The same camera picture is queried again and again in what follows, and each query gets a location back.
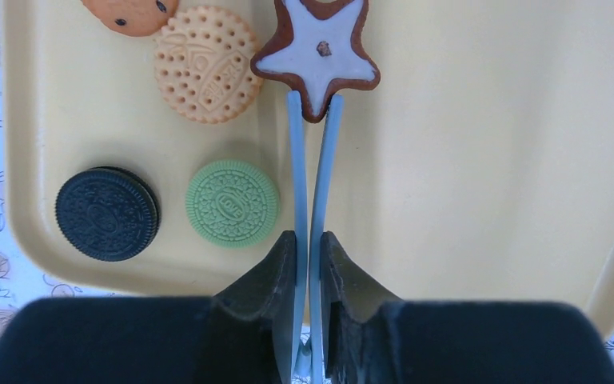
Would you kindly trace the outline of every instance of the round biscuit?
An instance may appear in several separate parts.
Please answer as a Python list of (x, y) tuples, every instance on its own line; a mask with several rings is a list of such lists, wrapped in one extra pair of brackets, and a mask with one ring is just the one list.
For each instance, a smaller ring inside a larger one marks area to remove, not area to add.
[(195, 122), (236, 118), (260, 92), (250, 69), (260, 49), (249, 24), (219, 6), (179, 11), (155, 37), (154, 75), (166, 102)]
[(81, 0), (107, 28), (132, 37), (149, 36), (175, 14), (179, 0)]

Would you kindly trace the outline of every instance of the embossed logo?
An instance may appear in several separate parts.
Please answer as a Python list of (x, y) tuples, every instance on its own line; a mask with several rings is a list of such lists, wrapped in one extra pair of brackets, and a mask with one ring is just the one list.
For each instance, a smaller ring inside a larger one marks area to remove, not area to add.
[(215, 50), (208, 46), (188, 42), (184, 34), (171, 34), (166, 36), (163, 42), (170, 45), (169, 54), (171, 56), (184, 56), (187, 60), (187, 67), (199, 72), (208, 69), (209, 59), (206, 55), (215, 55)]
[(88, 219), (101, 231), (106, 233), (116, 232), (118, 229), (118, 221), (114, 214), (104, 206), (93, 204), (86, 211)]
[(248, 212), (248, 202), (239, 190), (225, 188), (217, 194), (215, 204), (222, 216), (235, 222), (244, 220)]
[(216, 110), (236, 92), (250, 60), (238, 51), (227, 55), (210, 71), (202, 87), (200, 102), (207, 110)]

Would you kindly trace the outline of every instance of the oreo cookie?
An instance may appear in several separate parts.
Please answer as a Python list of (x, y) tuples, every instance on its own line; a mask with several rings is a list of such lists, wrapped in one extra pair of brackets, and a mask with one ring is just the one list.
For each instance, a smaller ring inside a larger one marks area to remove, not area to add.
[(55, 218), (71, 245), (104, 262), (120, 262), (142, 252), (161, 222), (158, 201), (147, 183), (113, 166), (69, 179), (58, 193)]

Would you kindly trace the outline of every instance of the yellow tray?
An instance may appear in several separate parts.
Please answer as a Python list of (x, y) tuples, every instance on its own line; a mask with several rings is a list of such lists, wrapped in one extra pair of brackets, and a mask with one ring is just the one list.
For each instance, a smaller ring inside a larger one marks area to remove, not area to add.
[[(274, 31), (271, 0), (211, 0)], [(195, 5), (182, 0), (181, 8)], [(151, 38), (108, 31), (79, 1), (0, 1), (8, 219), (41, 268), (142, 294), (215, 294), (293, 228), (284, 97), (266, 82), (239, 118), (190, 122), (161, 99)], [(364, 44), (382, 72), (346, 106), (326, 227), (403, 298), (560, 300), (614, 328), (614, 3), (371, 0)], [(313, 183), (321, 126), (307, 127)], [(226, 250), (189, 226), (185, 191), (239, 158), (279, 185), (262, 244)], [(60, 186), (124, 166), (163, 222), (126, 262), (78, 253), (54, 220)]]

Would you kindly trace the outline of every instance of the cookie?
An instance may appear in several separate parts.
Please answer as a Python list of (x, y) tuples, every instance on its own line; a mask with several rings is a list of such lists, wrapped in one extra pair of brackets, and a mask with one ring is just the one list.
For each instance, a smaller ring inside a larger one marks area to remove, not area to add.
[(139, 37), (149, 36), (175, 14), (179, 0), (81, 0), (107, 28)]
[(259, 77), (300, 92), (303, 117), (320, 122), (344, 88), (372, 90), (380, 71), (361, 44), (368, 0), (274, 0), (277, 31), (253, 56)]
[(73, 176), (55, 202), (55, 218), (67, 241), (105, 262), (142, 252), (154, 240), (160, 216), (151, 188), (135, 174), (111, 166)]
[(247, 162), (223, 160), (203, 167), (185, 196), (187, 217), (206, 240), (228, 248), (266, 238), (279, 213), (277, 188)]
[(190, 120), (215, 124), (236, 118), (260, 91), (262, 79), (249, 66), (257, 39), (230, 10), (195, 6), (177, 12), (155, 40), (158, 88)]

